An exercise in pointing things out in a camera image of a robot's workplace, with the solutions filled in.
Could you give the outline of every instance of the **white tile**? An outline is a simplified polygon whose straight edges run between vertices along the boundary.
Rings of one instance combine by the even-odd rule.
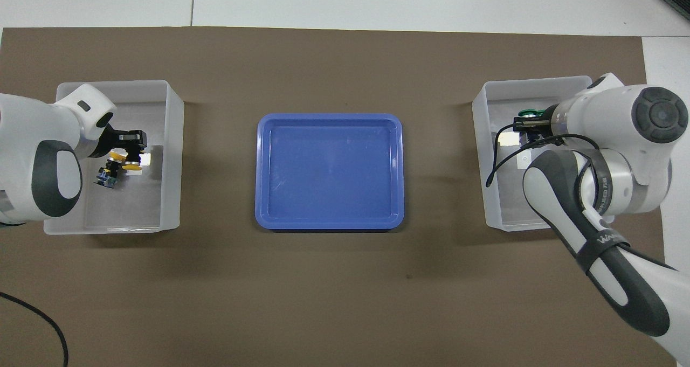
[[[192,0],[0,0],[0,26],[185,26]]]
[[[690,37],[643,38],[649,84],[666,87],[690,105]],[[690,272],[690,134],[686,133],[671,154],[673,180],[661,204],[666,263]]]
[[[687,36],[661,0],[195,0],[194,25]]]

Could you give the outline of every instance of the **blue tray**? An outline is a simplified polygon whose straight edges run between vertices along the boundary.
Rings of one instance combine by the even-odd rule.
[[[271,230],[387,230],[404,217],[402,125],[389,114],[269,114],[254,214]]]

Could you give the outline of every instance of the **brown table surface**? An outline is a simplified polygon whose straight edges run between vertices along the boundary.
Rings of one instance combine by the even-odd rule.
[[[54,318],[71,365],[673,365],[550,230],[487,227],[471,100],[488,80],[614,72],[640,38],[254,28],[5,29],[0,92],[165,79],[185,101],[181,225],[142,235],[0,231],[0,290]],[[406,217],[388,233],[254,220],[272,112],[387,112]],[[618,217],[661,258],[658,211]],[[59,365],[52,329],[0,301],[0,365]]]

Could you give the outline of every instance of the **velcro strap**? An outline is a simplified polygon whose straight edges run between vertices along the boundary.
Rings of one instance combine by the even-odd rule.
[[[602,252],[619,244],[630,246],[623,235],[616,230],[606,229],[599,231],[596,235],[587,239],[584,246],[577,252],[575,260],[580,268],[587,273]]]

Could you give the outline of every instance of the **white plastic container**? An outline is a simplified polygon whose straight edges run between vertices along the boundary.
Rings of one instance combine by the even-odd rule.
[[[150,165],[140,175],[120,171],[115,188],[96,185],[107,156],[80,161],[84,187],[63,217],[44,222],[46,234],[113,234],[170,230],[180,226],[184,102],[165,80],[88,82],[118,107],[114,129],[146,132]],[[57,87],[57,100],[84,82]]]
[[[580,75],[580,77],[490,81],[481,88],[479,95],[472,102],[472,114],[487,225],[503,231],[537,230],[549,227],[525,200],[525,194],[522,192],[522,175],[532,159],[552,146],[532,149],[508,161],[501,166],[493,184],[487,188],[486,177],[491,172],[493,162],[493,139],[496,131],[506,124],[511,124],[513,117],[523,109],[547,109],[550,105],[557,104],[587,88],[591,82],[591,78]],[[497,161],[501,161],[519,147],[519,144],[514,143],[499,144]]]

